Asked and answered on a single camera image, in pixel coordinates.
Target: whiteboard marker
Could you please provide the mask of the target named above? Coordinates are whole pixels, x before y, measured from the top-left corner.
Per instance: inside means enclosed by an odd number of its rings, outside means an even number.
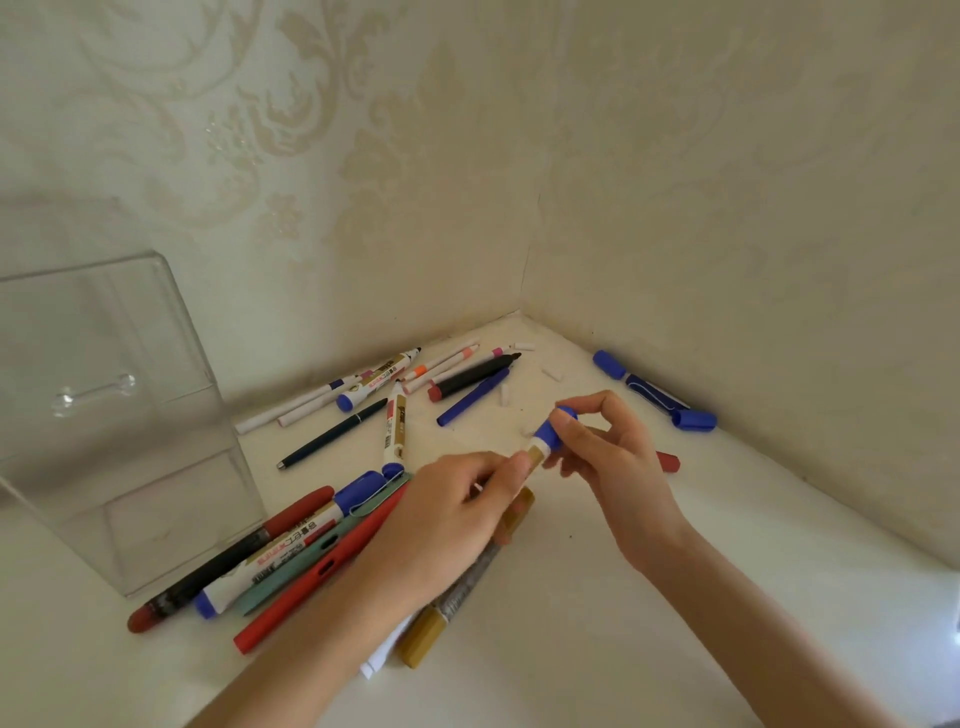
[[[409,367],[419,353],[420,347],[416,347],[408,352],[399,353],[392,359],[387,359],[387,361],[374,370],[370,376],[365,376],[362,381],[354,384],[337,398],[337,406],[340,407],[340,411],[349,412],[353,407],[390,381],[394,375],[399,374]]]
[[[444,363],[447,359],[449,359],[451,356],[455,356],[456,354],[460,353],[460,352],[461,352],[462,350],[464,350],[464,349],[470,349],[470,348],[473,347],[473,345],[476,344],[478,341],[480,341],[480,339],[478,339],[478,338],[472,338],[472,339],[470,339],[469,341],[465,341],[463,344],[461,344],[460,346],[456,347],[455,349],[451,349],[451,350],[449,350],[449,351],[447,351],[447,352],[444,352],[444,354],[443,354],[442,356],[437,356],[437,357],[434,357],[433,359],[430,359],[428,362],[426,362],[426,364],[419,364],[419,365],[417,365],[416,367],[414,367],[413,369],[411,369],[407,374],[405,374],[405,375],[400,379],[400,381],[413,381],[413,380],[416,379],[418,376],[423,376],[423,375],[425,375],[427,372],[429,372],[431,369],[433,369],[433,368],[434,368],[435,366],[437,366],[438,364],[443,364],[443,363]]]
[[[403,387],[394,382],[387,401],[387,438],[383,443],[383,468],[388,480],[403,473],[403,448],[406,445],[407,398]]]
[[[419,376],[413,381],[404,382],[403,391],[408,395],[412,395],[418,389],[420,389],[424,384],[428,384],[434,376],[440,376],[443,372],[453,369],[460,362],[465,361],[473,356],[473,353],[479,349],[479,345],[472,344],[455,354],[450,356],[445,361],[442,361],[440,364],[435,366],[433,369],[428,370],[423,376]]]

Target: wall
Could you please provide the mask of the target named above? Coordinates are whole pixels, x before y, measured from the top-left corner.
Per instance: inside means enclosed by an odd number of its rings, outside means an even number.
[[[166,226],[225,396],[264,400],[517,308],[555,10],[7,4],[0,195]]]
[[[569,28],[524,312],[960,566],[960,6]]]

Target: marker cap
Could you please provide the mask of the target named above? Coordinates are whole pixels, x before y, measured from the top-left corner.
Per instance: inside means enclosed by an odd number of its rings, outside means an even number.
[[[200,612],[200,616],[204,619],[213,619],[217,616],[217,610],[213,608],[213,605],[210,604],[210,600],[203,592],[200,592],[197,595],[197,598],[193,600],[193,605],[197,608],[197,611]]]
[[[593,363],[600,367],[605,375],[617,381],[627,374],[627,368],[613,358],[613,354],[603,349],[593,355]]]
[[[673,426],[687,432],[711,432],[717,427],[717,416],[696,409],[674,410],[670,416]]]
[[[337,501],[340,510],[346,515],[386,484],[387,478],[382,473],[366,471],[356,480],[341,488],[333,499]]]
[[[557,407],[557,409],[562,409],[574,420],[577,419],[577,413],[574,412],[570,407],[563,405]],[[543,421],[543,424],[540,425],[540,427],[538,427],[537,431],[534,433],[534,437],[539,437],[544,443],[546,443],[551,452],[563,444],[563,441],[560,439],[560,435],[557,434],[557,430],[553,428],[553,425],[550,424],[549,420]]]
[[[399,463],[387,463],[380,469],[380,472],[383,473],[383,476],[387,478],[387,480],[390,480],[403,473],[403,466]]]

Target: forearm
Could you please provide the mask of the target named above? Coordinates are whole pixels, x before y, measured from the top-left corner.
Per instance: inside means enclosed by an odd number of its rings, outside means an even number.
[[[902,726],[692,528],[648,571],[767,728]]]
[[[189,728],[311,728],[403,616],[353,568],[285,624]]]

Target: right hand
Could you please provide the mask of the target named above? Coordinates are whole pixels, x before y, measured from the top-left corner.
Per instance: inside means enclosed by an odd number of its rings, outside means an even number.
[[[620,552],[646,573],[661,547],[681,544],[692,531],[670,492],[650,433],[609,390],[557,404],[578,415],[599,412],[611,427],[589,427],[555,409],[550,424],[564,446],[543,466],[553,468],[559,462],[562,477],[577,473],[588,483]]]

